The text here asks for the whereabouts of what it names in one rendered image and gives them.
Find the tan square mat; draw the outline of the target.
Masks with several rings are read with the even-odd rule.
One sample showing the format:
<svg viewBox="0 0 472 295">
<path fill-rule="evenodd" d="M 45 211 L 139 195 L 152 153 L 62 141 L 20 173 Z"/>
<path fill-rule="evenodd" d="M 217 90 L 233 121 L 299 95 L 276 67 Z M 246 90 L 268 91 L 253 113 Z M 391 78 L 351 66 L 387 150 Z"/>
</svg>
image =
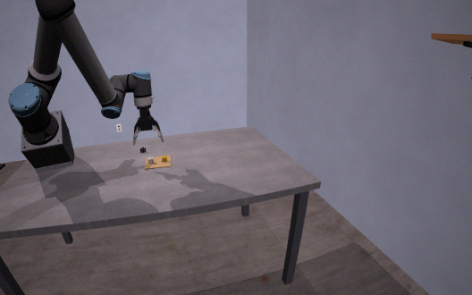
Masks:
<svg viewBox="0 0 472 295">
<path fill-rule="evenodd" d="M 145 163 L 145 169 L 171 167 L 171 156 L 166 156 L 166 157 L 167 157 L 167 162 L 163 162 L 161 156 L 155 156 L 155 157 L 153 157 L 154 158 L 154 163 L 152 163 L 152 164 L 148 163 L 148 157 L 147 157 L 146 163 Z"/>
</svg>

